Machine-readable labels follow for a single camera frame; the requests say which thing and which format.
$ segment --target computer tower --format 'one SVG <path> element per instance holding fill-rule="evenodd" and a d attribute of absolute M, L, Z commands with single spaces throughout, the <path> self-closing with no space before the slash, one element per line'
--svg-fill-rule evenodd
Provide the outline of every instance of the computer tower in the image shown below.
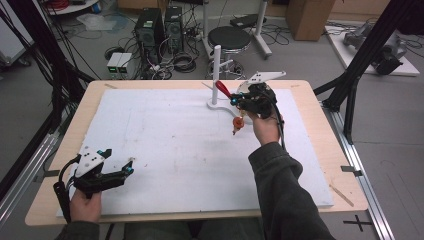
<path fill-rule="evenodd" d="M 182 8 L 168 6 L 165 12 L 165 32 L 168 37 L 168 52 L 177 53 L 184 51 L 184 35 Z"/>
<path fill-rule="evenodd" d="M 153 64 L 159 64 L 165 51 L 165 31 L 159 8 L 144 8 L 134 28 L 140 52 Z"/>

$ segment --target white device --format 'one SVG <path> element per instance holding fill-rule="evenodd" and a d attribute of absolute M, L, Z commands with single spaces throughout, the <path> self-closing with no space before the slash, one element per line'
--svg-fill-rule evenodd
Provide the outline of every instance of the white device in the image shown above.
<path fill-rule="evenodd" d="M 131 79 L 134 75 L 134 59 L 132 53 L 122 53 L 118 62 L 118 72 L 121 79 Z"/>
<path fill-rule="evenodd" d="M 107 64 L 107 69 L 110 74 L 110 78 L 115 80 L 119 78 L 119 72 L 118 72 L 118 64 L 119 60 L 121 60 L 122 53 L 113 53 L 112 57 L 110 57 L 110 60 Z"/>
<path fill-rule="evenodd" d="M 105 158 L 100 155 L 99 152 L 100 151 L 95 151 L 88 146 L 84 147 L 78 168 L 75 171 L 75 177 L 81 177 L 105 161 Z"/>

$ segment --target gray floor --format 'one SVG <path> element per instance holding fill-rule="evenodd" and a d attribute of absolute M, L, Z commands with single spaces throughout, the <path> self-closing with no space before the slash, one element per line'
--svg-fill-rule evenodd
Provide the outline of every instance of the gray floor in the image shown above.
<path fill-rule="evenodd" d="M 103 79 L 108 79 L 104 51 L 116 46 L 119 39 L 131 36 L 134 24 L 126 18 L 109 15 L 118 21 L 112 32 L 80 32 L 72 16 L 64 19 L 65 28 L 80 32 L 71 36 L 72 43 L 90 66 Z M 221 25 L 229 18 L 222 18 Z M 270 19 L 268 23 L 285 26 L 284 19 Z M 290 34 L 283 34 L 290 44 L 270 45 L 273 55 L 264 60 L 258 46 L 234 57 L 245 68 L 246 76 L 256 71 L 287 71 L 284 79 L 307 80 L 313 88 L 338 77 L 344 68 L 326 36 L 318 42 L 296 42 Z M 172 79 L 203 79 L 208 63 L 203 46 L 196 60 L 197 69 L 190 74 L 175 73 Z M 415 50 L 424 55 L 424 50 Z M 407 59 L 424 72 L 423 58 L 410 52 Z M 77 57 L 80 69 L 91 74 L 89 68 Z M 38 127 L 50 112 L 51 88 L 36 66 L 13 66 L 0 73 L 0 179 L 22 152 Z M 424 239 L 424 77 L 363 75 L 358 88 L 353 125 L 353 140 L 377 198 L 397 239 Z M 318 96 L 319 100 L 329 93 Z M 1 239 L 53 239 L 60 226 L 35 228 L 25 225 L 24 218 L 39 187 L 31 184 L 18 207 L 0 229 Z M 354 221 L 358 215 L 369 221 L 366 212 L 323 214 L 323 218 L 338 239 L 373 239 L 372 226 L 343 224 Z M 102 226 L 104 238 L 107 226 Z M 118 224 L 112 239 L 122 239 L 122 224 Z"/>

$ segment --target white bracket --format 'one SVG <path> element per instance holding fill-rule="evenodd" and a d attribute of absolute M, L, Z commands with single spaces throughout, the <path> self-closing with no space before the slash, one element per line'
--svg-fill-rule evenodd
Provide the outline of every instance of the white bracket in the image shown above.
<path fill-rule="evenodd" d="M 81 153 L 81 159 L 75 172 L 75 177 L 81 177 L 96 166 L 100 165 L 105 160 L 106 158 L 97 153 L 97 151 L 89 148 L 88 146 L 85 146 Z"/>

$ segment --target white pole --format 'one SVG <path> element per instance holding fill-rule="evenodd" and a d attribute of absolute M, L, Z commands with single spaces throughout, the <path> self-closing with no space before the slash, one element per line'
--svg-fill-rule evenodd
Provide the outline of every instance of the white pole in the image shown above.
<path fill-rule="evenodd" d="M 219 80 L 219 67 L 221 63 L 221 45 L 216 45 L 214 48 L 214 60 L 213 60 L 213 88 L 212 88 L 212 104 L 216 105 L 218 101 L 218 88 L 216 87 L 216 81 Z"/>
<path fill-rule="evenodd" d="M 209 34 L 209 0 L 203 0 L 203 38 L 207 38 Z"/>

